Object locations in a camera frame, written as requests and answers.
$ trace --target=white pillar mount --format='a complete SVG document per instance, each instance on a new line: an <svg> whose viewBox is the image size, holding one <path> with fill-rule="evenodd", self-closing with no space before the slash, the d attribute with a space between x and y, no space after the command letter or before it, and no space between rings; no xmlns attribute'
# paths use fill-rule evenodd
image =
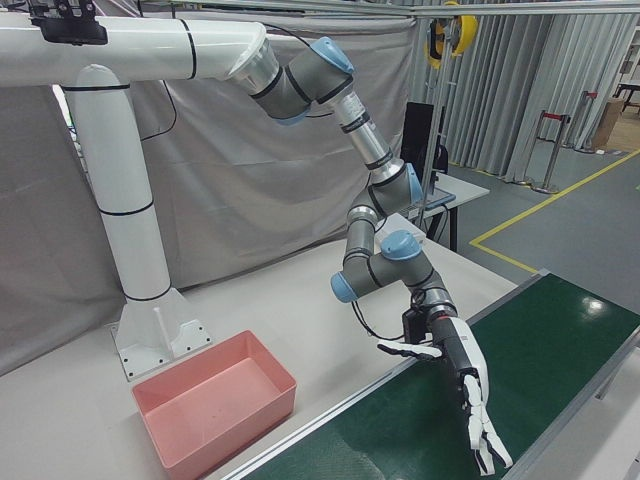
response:
<svg viewBox="0 0 640 480"><path fill-rule="evenodd" d="M227 80L264 43L258 23L98 17L106 45L49 43L29 16L0 14L0 87L60 84L127 303L114 339L133 380L213 341L171 285L129 97L131 80Z"/></svg>

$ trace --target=desk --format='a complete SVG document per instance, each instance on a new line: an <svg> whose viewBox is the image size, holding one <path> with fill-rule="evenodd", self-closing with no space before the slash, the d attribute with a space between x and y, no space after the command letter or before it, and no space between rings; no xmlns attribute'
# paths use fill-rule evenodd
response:
<svg viewBox="0 0 640 480"><path fill-rule="evenodd" d="M219 479L378 379L402 359L379 352L329 278L345 242L333 242L186 297L218 342L250 328L298 381L292 416L217 471ZM515 285L426 242L463 318ZM399 333L408 304L396 283L360 301L369 324ZM131 395L108 327L0 377L2 478L167 478Z"/></svg>
<svg viewBox="0 0 640 480"><path fill-rule="evenodd" d="M640 104L638 103L631 103L631 97L633 97L633 94L637 91L640 91L640 82L619 83L618 88L616 89L616 93L613 96L615 98L618 98L624 90L629 90L629 95L624 101L624 107L622 107L622 111L624 112L625 108L627 108L629 105L631 105L632 107L640 107Z"/></svg>
<svg viewBox="0 0 640 480"><path fill-rule="evenodd" d="M436 187L444 190L445 192L453 193L456 198L446 204L446 208L443 206L425 210L425 218L433 217L431 225L427 230L427 238L433 240L442 220L443 214L449 212L449 248L453 252L458 251L458 207L468 203L476 198L483 197L489 194L489 190L479 187L472 183L465 182L455 177L445 175L444 173L438 173L438 179L436 181ZM409 220L414 220L418 216L417 208L410 208L406 213Z"/></svg>

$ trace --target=green conveyor belt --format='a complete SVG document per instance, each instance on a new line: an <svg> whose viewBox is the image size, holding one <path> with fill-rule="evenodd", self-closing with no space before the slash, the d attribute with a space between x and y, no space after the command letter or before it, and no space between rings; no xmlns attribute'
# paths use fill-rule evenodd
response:
<svg viewBox="0 0 640 480"><path fill-rule="evenodd" d="M489 414L514 460L639 324L547 275L472 327L489 366ZM442 364L417 363L246 478L479 479L448 382Z"/></svg>

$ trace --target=gray curtain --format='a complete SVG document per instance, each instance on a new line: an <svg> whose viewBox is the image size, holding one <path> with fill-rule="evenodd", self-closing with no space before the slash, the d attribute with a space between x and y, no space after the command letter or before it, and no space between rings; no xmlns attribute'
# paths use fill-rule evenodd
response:
<svg viewBox="0 0 640 480"><path fill-rule="evenodd" d="M134 13L126 4L99 6L112 15ZM265 20L310 39L332 35L356 66L356 89L372 118L398 148L413 21L181 16ZM284 62L302 48L285 35L274 35L272 44ZM257 268L343 229L367 170L333 117L286 128L229 84L192 80L168 87L178 112L175 127L143 145L175 286ZM132 100L141 136L172 123L161 83L134 84ZM0 105L2 374L116 321L124 298L51 90L4 89ZM324 112L316 107L310 114Z"/></svg>
<svg viewBox="0 0 640 480"><path fill-rule="evenodd" d="M0 375L123 304L102 222L51 88L0 91Z"/></svg>
<svg viewBox="0 0 640 480"><path fill-rule="evenodd" d="M575 134L577 146L590 146L637 20L637 15L481 17L474 44L453 61L456 85L449 88L444 126L450 159L507 181L521 178L540 110L573 115L583 90L599 92ZM421 20L417 27L410 99L433 103L438 76L421 48L429 22ZM556 129L546 122L542 135L555 138Z"/></svg>
<svg viewBox="0 0 640 480"><path fill-rule="evenodd" d="M590 147L591 137L614 88L616 72L629 44L637 15L571 15L553 20L543 58L531 87L531 100L520 126L506 181L524 177L525 152L534 141L540 111L573 115L583 90L598 97L577 118L576 147ZM555 139L557 122L546 121L541 136Z"/></svg>
<svg viewBox="0 0 640 480"><path fill-rule="evenodd" d="M413 43L410 20L209 12L178 16L250 17L310 39L331 35L356 66L356 91L378 128L399 146ZM306 48L285 35L275 36L272 45L284 63ZM236 274L344 228L345 214L364 187L367 170L332 116L283 127L231 84L168 83L178 122L171 132L143 146L174 285ZM138 84L132 94L141 135L170 123L170 104L160 84ZM326 109L317 106L309 115L324 113Z"/></svg>
<svg viewBox="0 0 640 480"><path fill-rule="evenodd" d="M430 21L421 20L416 35L419 48L412 59L410 96L416 102L434 103L439 81L439 72L429 66L422 49ZM454 86L448 88L443 128L452 162L498 175L506 172L551 23L546 15L479 17L474 43L452 65Z"/></svg>

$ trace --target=gray fabric backdrop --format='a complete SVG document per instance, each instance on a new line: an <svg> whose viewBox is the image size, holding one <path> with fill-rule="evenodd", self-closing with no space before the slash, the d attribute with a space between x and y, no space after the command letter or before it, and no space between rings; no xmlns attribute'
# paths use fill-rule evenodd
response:
<svg viewBox="0 0 640 480"><path fill-rule="evenodd" d="M113 4L100 6L125 14ZM412 21L268 21L309 39L331 34L356 66L356 89L372 118L398 148ZM272 44L284 62L302 48L283 35L274 36ZM178 111L176 125L143 145L175 286L256 268L343 228L367 171L333 117L281 127L231 85L173 81L169 89ZM173 113L161 83L133 85L132 99L141 137L171 124ZM50 89L4 89L0 105L2 374L89 328L117 320L124 298ZM323 111L316 108L311 115Z"/></svg>
<svg viewBox="0 0 640 480"><path fill-rule="evenodd" d="M123 304L102 222L48 87L0 89L0 374Z"/></svg>

